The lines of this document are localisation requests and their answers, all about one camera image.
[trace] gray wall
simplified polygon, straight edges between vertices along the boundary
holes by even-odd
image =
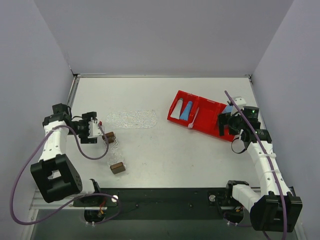
[[[44,137],[42,121],[51,106],[66,102],[73,76],[33,1],[2,0],[0,22],[0,239],[17,240],[23,227],[9,214],[13,181]],[[29,171],[15,197],[21,220],[35,190]]]
[[[77,74],[252,74],[293,0],[35,0]]]
[[[308,239],[320,239],[320,1],[295,0],[253,74],[277,162],[303,201]]]

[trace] wooden block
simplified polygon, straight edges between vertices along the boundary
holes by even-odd
[[[110,144],[116,140],[116,136],[113,131],[106,133],[105,136],[108,138],[108,142]]]
[[[126,170],[124,163],[122,161],[111,165],[110,169],[113,172],[113,174],[122,173]]]

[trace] tabletop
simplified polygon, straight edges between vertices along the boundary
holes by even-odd
[[[215,188],[225,187],[228,180],[259,187],[248,153],[235,154],[230,142],[167,120],[178,90],[225,104],[227,90],[257,106],[248,78],[80,78],[72,114],[97,112],[105,131],[116,135],[100,160],[84,158],[68,136],[66,154],[81,178],[93,178],[102,188]],[[91,157],[106,149],[101,138],[81,147]],[[234,146],[241,147],[241,142]],[[126,171],[114,175],[110,165],[117,162]]]

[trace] red tray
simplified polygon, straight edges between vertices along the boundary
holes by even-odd
[[[192,108],[189,114],[188,121],[170,117],[180,98],[183,98],[181,113],[184,111],[187,103],[189,101],[192,101]],[[226,106],[226,104],[211,101],[204,97],[196,96],[179,90],[170,107],[167,119],[173,123],[188,127],[188,124],[192,123],[192,121],[194,120],[196,111],[199,108],[199,112],[193,123],[192,129],[232,142],[234,136],[229,135],[228,127],[224,129],[224,136],[219,136],[218,114],[222,113]]]

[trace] red container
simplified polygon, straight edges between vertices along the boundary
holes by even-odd
[[[180,98],[183,99],[181,114],[187,106],[188,102],[192,101],[192,108],[190,110],[188,121],[170,117]],[[169,109],[167,119],[173,123],[188,127],[188,125],[194,120],[196,111],[199,108],[192,129],[232,142],[234,136],[229,135],[229,129],[227,126],[224,128],[224,136],[219,136],[218,114],[221,114],[226,106],[226,104],[211,101],[204,97],[196,96],[179,90]]]

